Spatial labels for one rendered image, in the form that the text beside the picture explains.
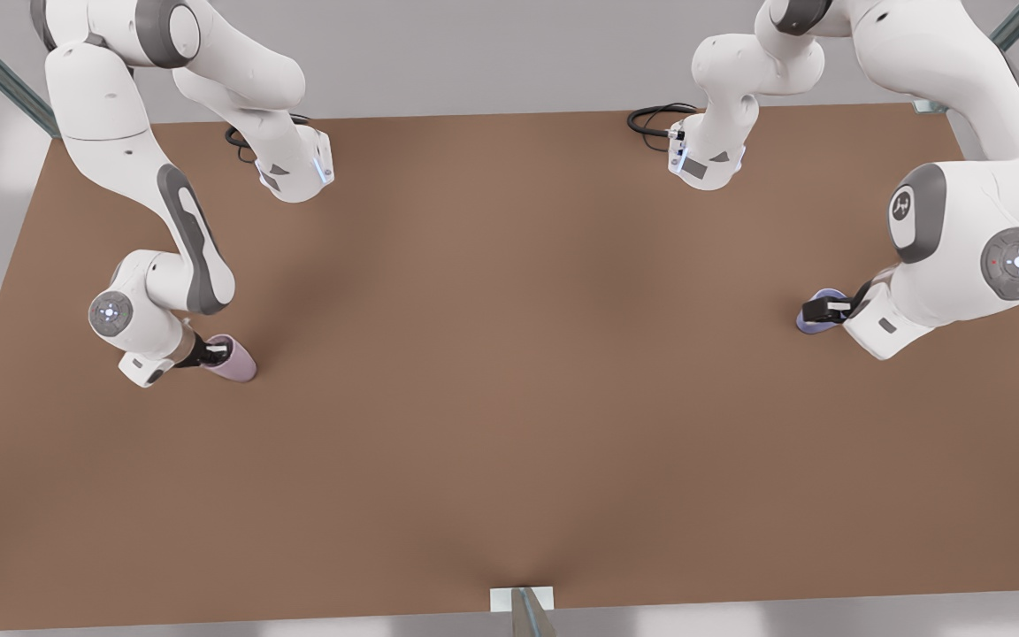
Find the pink cup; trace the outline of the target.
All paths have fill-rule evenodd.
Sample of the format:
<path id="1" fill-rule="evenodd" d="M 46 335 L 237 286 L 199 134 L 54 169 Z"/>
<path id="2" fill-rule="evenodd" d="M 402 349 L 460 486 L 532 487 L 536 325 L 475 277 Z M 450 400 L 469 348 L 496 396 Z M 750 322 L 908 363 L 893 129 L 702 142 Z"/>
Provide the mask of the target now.
<path id="1" fill-rule="evenodd" d="M 234 382 L 249 382 L 257 375 L 254 358 L 229 334 L 218 334 L 206 340 L 201 367 Z"/>

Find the purple cup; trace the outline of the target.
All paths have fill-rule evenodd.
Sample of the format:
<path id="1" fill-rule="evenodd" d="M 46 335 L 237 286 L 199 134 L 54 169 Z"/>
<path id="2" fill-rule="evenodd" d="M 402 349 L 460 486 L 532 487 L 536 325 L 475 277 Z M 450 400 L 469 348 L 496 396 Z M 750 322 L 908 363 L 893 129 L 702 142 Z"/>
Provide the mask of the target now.
<path id="1" fill-rule="evenodd" d="M 852 298 L 840 290 L 825 288 L 818 290 L 801 306 L 796 326 L 804 334 L 820 334 L 840 326 L 850 313 L 852 313 Z"/>

